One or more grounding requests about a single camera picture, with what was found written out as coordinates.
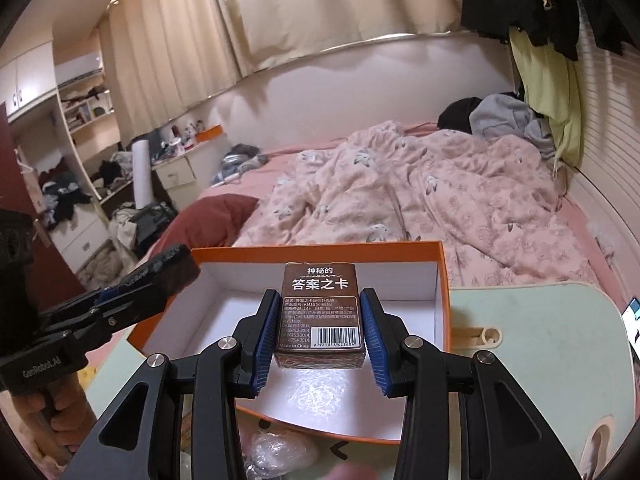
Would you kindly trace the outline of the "person left hand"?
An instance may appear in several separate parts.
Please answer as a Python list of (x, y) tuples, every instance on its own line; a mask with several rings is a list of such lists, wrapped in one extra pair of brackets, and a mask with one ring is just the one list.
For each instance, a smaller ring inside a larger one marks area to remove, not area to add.
[(39, 391), (11, 396), (11, 400), (37, 448), (60, 466), (70, 461), (96, 423), (77, 373)]

